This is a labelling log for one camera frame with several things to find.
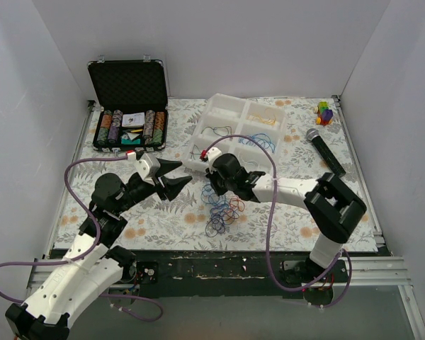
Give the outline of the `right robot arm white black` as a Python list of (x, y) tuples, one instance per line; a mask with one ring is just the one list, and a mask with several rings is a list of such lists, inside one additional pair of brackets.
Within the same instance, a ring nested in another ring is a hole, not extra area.
[(230, 191), (244, 201), (276, 202), (311, 214), (319, 236), (305, 260), (305, 269), (314, 281), (330, 276), (334, 258), (367, 210), (363, 200), (333, 173), (319, 179), (274, 178), (263, 171), (247, 171), (236, 156), (215, 147), (202, 161), (208, 164), (206, 177), (219, 196)]

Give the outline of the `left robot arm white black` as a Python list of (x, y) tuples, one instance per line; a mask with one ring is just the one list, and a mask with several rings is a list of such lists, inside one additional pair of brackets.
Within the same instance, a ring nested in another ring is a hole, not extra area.
[(13, 303), (5, 317), (19, 339), (67, 339), (82, 312), (115, 282), (131, 282), (135, 256), (115, 245), (128, 223), (122, 213), (156, 194), (173, 200), (191, 176), (167, 178), (181, 161), (128, 152), (123, 158), (135, 168), (128, 182), (113, 173), (96, 179), (88, 217), (61, 261), (43, 284), (23, 302)]

